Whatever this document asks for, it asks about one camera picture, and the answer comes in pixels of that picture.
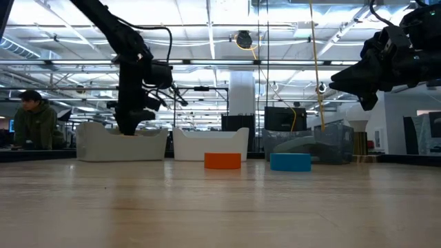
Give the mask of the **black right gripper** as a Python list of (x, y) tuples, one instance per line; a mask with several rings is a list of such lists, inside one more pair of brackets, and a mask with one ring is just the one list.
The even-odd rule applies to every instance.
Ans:
[(371, 111), (377, 90), (395, 86), (415, 87), (423, 81), (440, 78), (440, 44), (415, 48), (398, 26), (387, 26), (367, 39), (360, 52), (361, 61), (334, 74), (329, 87), (360, 95), (364, 111)]

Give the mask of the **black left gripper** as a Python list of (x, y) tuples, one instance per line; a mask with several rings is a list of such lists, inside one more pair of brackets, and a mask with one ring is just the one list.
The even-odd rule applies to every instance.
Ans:
[(136, 127), (142, 121), (151, 121), (155, 119), (155, 113), (149, 110), (158, 111), (162, 105), (162, 100), (149, 96), (150, 90), (141, 87), (134, 89), (118, 90), (118, 100), (108, 101), (106, 107), (108, 109), (118, 107), (129, 112), (116, 112), (115, 119), (119, 127), (120, 133), (124, 135), (134, 135)]

